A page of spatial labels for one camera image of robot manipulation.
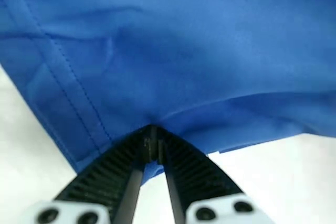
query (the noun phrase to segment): stitched seam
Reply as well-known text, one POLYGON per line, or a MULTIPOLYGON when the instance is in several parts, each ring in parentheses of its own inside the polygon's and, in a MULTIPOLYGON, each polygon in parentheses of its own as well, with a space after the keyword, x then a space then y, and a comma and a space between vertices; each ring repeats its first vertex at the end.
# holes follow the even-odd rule
MULTIPOLYGON (((32 19, 35 21, 36 26, 38 27, 38 29, 39 29, 39 30, 40 30, 40 31, 41 31, 47 38, 49 38, 49 40, 50 40, 50 41, 51 41, 51 42, 58 48, 59 52, 63 55, 64 59, 65 59, 67 62, 69 62, 69 61, 65 58, 65 55, 60 51, 60 48, 58 47, 58 44, 57 44, 54 40, 52 40, 49 36, 47 36, 47 35, 45 34, 45 32, 42 30, 41 25, 40 25, 40 23, 38 22, 37 18, 33 15, 32 10, 31 10, 30 5, 28 4, 28 2, 25 1, 25 0, 23 0, 23 2, 26 4, 27 10, 28 10, 30 16, 32 17, 32 19)), ((38 47, 38 45, 36 44, 36 42, 35 42, 34 40, 32 40, 31 38, 29 38, 29 39, 34 43, 34 45, 35 45, 35 47, 37 48, 38 52, 40 53, 41 57, 45 60, 44 54, 43 54, 43 52, 39 49, 39 47, 38 47)), ((73 103, 71 102, 71 100, 69 99, 68 94, 66 93, 65 89, 62 87, 62 85, 61 85, 61 83, 59 82, 59 80, 57 79, 55 73, 52 71, 51 67, 50 67, 49 64, 47 63, 47 60, 45 60, 45 63, 46 63, 46 66, 47 66, 49 72, 51 73, 51 75, 52 75, 53 78, 55 79, 56 83, 60 86, 61 91, 62 91, 62 93, 64 94, 66 100, 69 102, 71 108, 74 110, 76 117, 79 119, 80 123, 83 125, 83 127, 84 127, 85 131, 87 132, 89 138, 91 139, 91 141, 92 141, 94 147, 96 148, 96 150, 98 151, 98 153, 101 154, 98 145, 96 144, 96 142, 94 141, 94 139, 93 139, 91 133, 89 132, 89 129, 86 127, 86 125, 85 125, 85 123, 84 123, 82 117, 80 116, 79 112, 77 111, 76 107, 74 106, 74 104, 73 104, 73 103)), ((71 67, 70 65, 69 65, 69 68, 70 68, 72 74, 75 74, 75 73, 73 72, 72 67, 71 67)))
MULTIPOLYGON (((19 27, 18 23, 16 22, 15 18, 13 17, 12 13, 11 13, 10 10, 9 10, 8 5, 6 4, 6 2, 5 2, 4 0, 3 0, 3 3, 4 3, 5 8, 7 8, 7 10, 8 10, 8 14, 9 14, 10 19, 13 21, 13 23, 14 23, 17 27, 19 27)), ((39 48, 38 48, 38 46, 36 45, 36 43, 34 42, 34 40, 31 39, 31 38, 29 38, 29 37, 26 37, 26 38, 29 39, 29 40, 33 43, 33 45, 37 48, 37 51, 38 51, 39 54, 41 55, 41 51, 39 50, 39 48)), ((49 69, 49 66, 48 66, 47 64, 46 64, 46 66, 47 66, 48 70, 50 71, 51 76, 53 76, 53 78, 55 79, 56 83, 60 86, 60 84, 59 84, 59 82, 57 81, 57 79, 56 79, 54 73, 49 69)), ((61 88, 63 94, 64 94, 65 97, 66 97, 66 94, 65 94, 65 92, 64 92, 64 90, 62 89, 61 86, 60 86, 60 88, 61 88)), ((54 135, 54 136, 55 136, 54 141, 57 143, 57 145, 60 146, 60 148, 63 150, 63 152, 66 153, 66 155, 67 155, 68 158, 70 159, 70 160, 69 160, 70 163, 76 168, 76 170, 78 170, 78 167, 77 167, 77 164, 76 164, 76 161, 75 161, 74 157, 70 154, 70 152, 68 151, 68 149, 65 147, 64 143, 63 143, 62 141, 60 141, 60 140, 57 138, 56 135, 54 135)))

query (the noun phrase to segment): white background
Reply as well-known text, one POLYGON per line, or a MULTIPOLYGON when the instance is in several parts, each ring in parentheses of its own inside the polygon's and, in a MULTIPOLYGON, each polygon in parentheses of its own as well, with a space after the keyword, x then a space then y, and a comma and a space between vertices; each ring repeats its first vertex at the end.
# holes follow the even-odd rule
MULTIPOLYGON (((336 223, 336 139, 302 134, 211 158, 275 223, 336 223)), ((0 223, 74 176, 0 67, 0 223)), ((174 223, 164 175, 142 187, 134 223, 174 223)))

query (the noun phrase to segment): blue cloth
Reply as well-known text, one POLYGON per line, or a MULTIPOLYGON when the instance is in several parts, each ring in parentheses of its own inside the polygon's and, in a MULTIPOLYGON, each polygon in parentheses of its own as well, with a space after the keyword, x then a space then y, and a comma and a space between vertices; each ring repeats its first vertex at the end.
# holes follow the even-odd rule
POLYGON ((76 171, 147 124, 336 136, 336 0, 0 0, 0 61, 76 171))

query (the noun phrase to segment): screw hole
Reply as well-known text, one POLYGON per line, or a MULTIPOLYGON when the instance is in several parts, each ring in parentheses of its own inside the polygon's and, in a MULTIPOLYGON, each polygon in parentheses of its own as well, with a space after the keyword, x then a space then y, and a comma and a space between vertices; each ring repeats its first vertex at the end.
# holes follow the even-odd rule
POLYGON ((58 210, 56 208, 49 208, 41 212, 37 218, 39 224, 48 224, 56 220, 58 216, 58 210))
POLYGON ((98 215, 95 212, 86 212, 79 217, 77 224, 96 224, 98 215))
POLYGON ((235 210, 237 212, 252 212, 253 207, 247 202, 239 201, 235 203, 235 210))
POLYGON ((197 210, 196 217, 198 220, 213 220, 216 218, 216 214, 210 208, 202 207, 197 210))

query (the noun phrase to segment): white surface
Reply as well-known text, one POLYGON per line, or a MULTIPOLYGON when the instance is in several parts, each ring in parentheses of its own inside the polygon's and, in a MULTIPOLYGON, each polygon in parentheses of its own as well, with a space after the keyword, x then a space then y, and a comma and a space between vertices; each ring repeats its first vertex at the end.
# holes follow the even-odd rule
MULTIPOLYGON (((336 139, 303 134, 211 158, 276 223, 336 223, 336 139)), ((0 223, 74 176, 0 68, 0 223)), ((174 223, 163 175, 142 187, 134 223, 174 223)))

